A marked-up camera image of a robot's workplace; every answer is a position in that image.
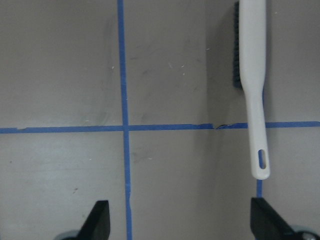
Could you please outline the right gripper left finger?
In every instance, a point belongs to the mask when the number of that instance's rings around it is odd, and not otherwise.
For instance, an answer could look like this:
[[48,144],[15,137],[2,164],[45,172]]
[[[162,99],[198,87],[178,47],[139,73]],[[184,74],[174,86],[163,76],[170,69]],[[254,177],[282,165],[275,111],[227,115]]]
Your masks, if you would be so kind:
[[110,205],[108,200],[95,202],[79,231],[61,233],[57,240],[108,240],[111,234]]

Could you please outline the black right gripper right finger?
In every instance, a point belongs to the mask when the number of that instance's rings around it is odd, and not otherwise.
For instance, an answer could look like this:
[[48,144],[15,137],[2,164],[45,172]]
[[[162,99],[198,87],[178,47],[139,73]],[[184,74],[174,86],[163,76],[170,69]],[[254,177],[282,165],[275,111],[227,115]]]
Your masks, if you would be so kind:
[[250,230],[256,240],[318,240],[308,230],[294,230],[262,197],[250,200]]

